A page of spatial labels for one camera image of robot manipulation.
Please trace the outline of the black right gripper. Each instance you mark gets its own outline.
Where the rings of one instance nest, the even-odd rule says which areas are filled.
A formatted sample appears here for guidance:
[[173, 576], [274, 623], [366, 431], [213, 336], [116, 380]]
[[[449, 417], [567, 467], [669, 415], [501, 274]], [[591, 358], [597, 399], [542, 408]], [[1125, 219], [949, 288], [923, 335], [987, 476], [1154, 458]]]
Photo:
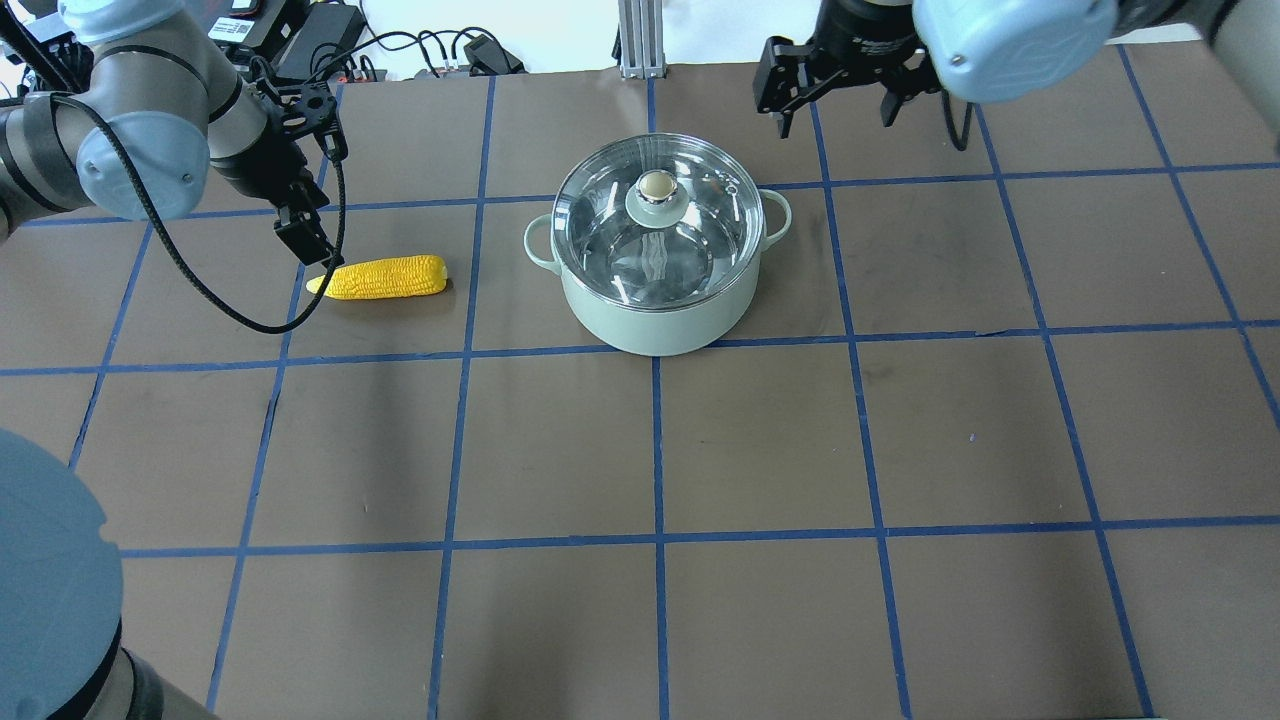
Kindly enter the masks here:
[[879, 120], [890, 128], [915, 96], [942, 90], [924, 51], [910, 1], [822, 1], [806, 42], [773, 35], [765, 40], [753, 79], [759, 113], [772, 113], [780, 138], [794, 115], [837, 88], [881, 85]]

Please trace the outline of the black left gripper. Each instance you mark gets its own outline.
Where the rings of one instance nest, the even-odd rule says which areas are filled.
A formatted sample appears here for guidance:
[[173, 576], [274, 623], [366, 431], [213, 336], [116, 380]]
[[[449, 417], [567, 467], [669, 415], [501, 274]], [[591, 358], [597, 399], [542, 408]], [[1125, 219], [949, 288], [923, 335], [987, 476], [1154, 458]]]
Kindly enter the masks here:
[[315, 210], [330, 200], [308, 169], [298, 141], [274, 137], [265, 110], [250, 85], [237, 85], [210, 114], [210, 165], [246, 197], [276, 208], [274, 233], [305, 266], [337, 258]]

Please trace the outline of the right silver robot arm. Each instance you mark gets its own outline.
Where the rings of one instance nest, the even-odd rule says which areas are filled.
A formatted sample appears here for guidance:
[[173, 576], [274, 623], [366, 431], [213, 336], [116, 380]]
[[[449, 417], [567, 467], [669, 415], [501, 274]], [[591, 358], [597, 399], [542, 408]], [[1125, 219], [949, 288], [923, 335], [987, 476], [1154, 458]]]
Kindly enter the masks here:
[[883, 126], [923, 94], [1007, 102], [1078, 72], [1138, 29], [1196, 29], [1277, 129], [1275, 1], [823, 1], [805, 44], [769, 37], [753, 81], [787, 137], [794, 114], [837, 88], [879, 85]]

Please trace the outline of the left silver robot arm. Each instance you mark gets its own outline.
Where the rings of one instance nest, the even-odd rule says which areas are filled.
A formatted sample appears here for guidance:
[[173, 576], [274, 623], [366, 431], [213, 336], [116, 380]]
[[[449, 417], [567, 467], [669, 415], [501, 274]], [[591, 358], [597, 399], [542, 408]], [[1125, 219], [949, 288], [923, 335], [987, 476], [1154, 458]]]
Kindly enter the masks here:
[[[298, 138], [337, 123], [330, 94], [303, 88], [288, 109], [250, 85], [180, 1], [61, 1], [60, 18], [93, 55], [88, 88], [58, 102], [26, 95], [3, 109], [3, 236], [96, 206], [147, 219], [138, 190], [170, 220], [200, 204], [216, 172], [276, 210], [274, 231], [307, 265], [333, 246]], [[288, 111], [306, 111], [289, 127]]]

